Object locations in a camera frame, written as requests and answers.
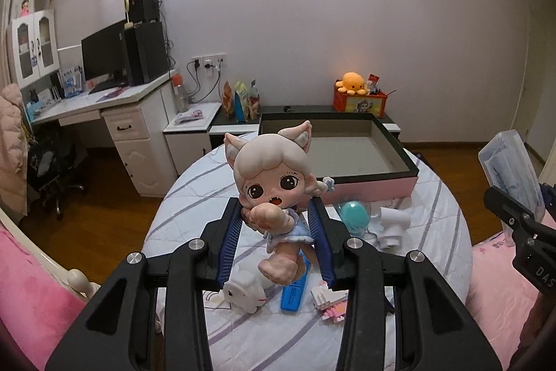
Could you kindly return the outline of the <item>white fan-shaped plastic device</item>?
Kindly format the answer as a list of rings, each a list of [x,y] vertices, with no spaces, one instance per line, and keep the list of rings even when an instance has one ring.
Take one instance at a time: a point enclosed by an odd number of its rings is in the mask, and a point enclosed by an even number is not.
[[[368,242],[378,250],[392,250],[401,246],[402,237],[411,225],[411,216],[401,210],[380,207],[370,217]]]

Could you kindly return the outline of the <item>blue highlighter marker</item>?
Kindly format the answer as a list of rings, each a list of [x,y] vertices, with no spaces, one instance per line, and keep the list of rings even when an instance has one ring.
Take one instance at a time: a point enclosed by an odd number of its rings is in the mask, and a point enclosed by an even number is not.
[[[285,286],[282,291],[281,298],[281,310],[286,313],[296,313],[299,311],[302,301],[303,293],[306,287],[307,275],[311,268],[310,261],[302,253],[304,264],[304,273],[296,281],[290,283],[289,286]]]

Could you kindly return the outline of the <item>white side cabinet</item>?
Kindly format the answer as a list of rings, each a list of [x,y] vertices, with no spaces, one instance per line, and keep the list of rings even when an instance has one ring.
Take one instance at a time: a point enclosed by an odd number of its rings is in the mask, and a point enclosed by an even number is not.
[[[219,103],[191,105],[186,112],[178,113],[164,129],[163,135],[178,175],[212,150],[208,131],[220,109]]]

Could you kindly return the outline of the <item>orange octopus plush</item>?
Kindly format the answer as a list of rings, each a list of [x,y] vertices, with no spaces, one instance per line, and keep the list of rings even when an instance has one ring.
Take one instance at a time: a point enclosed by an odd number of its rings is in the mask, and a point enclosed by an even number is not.
[[[335,89],[349,96],[368,94],[366,80],[357,72],[345,72],[341,79],[335,82]]]

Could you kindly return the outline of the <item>small pink brick figure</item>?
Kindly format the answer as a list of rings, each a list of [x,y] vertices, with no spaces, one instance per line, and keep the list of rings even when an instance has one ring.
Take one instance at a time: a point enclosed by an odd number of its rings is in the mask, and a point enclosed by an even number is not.
[[[326,282],[321,281],[311,289],[310,294],[323,321],[339,324],[345,320],[349,298],[348,290],[333,291]]]

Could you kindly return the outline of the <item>cat-ear girl doll figurine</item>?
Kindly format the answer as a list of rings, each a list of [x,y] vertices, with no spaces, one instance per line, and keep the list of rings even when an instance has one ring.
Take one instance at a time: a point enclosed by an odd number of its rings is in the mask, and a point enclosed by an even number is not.
[[[301,254],[315,261],[314,239],[298,213],[305,197],[319,197],[335,187],[335,180],[319,181],[311,171],[308,152],[312,138],[310,121],[246,140],[224,136],[226,160],[233,169],[242,218],[266,238],[269,256],[258,270],[282,286],[304,273]]]

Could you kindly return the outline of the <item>black computer tower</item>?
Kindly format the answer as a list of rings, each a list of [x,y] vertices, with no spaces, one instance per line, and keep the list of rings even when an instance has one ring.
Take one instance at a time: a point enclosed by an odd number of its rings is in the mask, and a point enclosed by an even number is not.
[[[124,69],[130,86],[148,84],[170,70],[162,22],[127,28],[121,37]]]

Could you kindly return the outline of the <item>wall power outlet strip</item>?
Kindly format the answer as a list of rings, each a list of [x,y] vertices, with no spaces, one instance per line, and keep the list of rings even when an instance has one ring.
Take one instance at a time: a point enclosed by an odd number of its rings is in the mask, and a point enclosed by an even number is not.
[[[191,60],[193,62],[197,62],[199,67],[204,69],[223,69],[227,65],[226,53],[211,54],[207,56],[192,56]]]

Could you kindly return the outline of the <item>black computer monitor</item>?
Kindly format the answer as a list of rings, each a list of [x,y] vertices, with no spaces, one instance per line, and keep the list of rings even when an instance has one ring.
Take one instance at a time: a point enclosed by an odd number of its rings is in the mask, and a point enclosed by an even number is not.
[[[124,56],[121,33],[124,20],[111,24],[81,40],[84,75],[87,81],[104,75],[123,78]]]

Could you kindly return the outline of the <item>pink bed cushion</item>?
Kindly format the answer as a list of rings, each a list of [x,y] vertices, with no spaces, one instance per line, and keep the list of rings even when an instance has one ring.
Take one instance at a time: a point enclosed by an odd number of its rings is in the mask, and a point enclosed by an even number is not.
[[[77,269],[54,275],[1,224],[1,368],[44,370],[57,345],[100,288]]]

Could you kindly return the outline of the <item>teal round ball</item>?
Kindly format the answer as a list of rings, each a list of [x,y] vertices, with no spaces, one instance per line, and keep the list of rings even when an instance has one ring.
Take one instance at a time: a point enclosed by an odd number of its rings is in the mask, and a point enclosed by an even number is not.
[[[368,230],[368,210],[360,201],[346,201],[339,205],[339,217],[352,236],[363,237]]]

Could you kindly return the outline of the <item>white desk with drawers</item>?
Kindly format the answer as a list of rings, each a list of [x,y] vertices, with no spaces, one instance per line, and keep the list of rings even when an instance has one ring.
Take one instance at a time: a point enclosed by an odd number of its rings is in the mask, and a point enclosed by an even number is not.
[[[173,98],[167,72],[140,86],[125,87],[108,98],[108,90],[82,93],[47,108],[33,126],[57,121],[61,126],[102,120],[136,191],[161,198],[177,179],[163,131],[169,125]]]

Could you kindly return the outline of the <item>snack bags group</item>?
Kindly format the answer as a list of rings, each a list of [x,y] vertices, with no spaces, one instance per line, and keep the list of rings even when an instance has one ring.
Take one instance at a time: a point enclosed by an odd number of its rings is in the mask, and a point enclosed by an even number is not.
[[[228,120],[236,120],[239,123],[258,121],[261,105],[256,81],[252,80],[250,85],[238,81],[234,87],[225,82],[221,106]]]

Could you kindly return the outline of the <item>clear dental flosser box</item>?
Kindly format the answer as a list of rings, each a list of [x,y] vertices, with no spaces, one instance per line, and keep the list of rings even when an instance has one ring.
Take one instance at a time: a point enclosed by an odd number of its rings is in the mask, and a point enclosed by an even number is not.
[[[491,186],[512,197],[541,222],[545,214],[538,178],[525,145],[516,130],[495,135],[478,153],[479,162]]]

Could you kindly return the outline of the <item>white dog figurine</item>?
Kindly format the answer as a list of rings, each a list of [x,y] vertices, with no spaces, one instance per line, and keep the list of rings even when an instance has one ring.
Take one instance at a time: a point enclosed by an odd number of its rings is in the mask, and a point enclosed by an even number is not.
[[[266,290],[272,282],[258,270],[251,271],[236,267],[222,288],[222,295],[230,304],[241,308],[247,314],[254,314],[266,304]]]

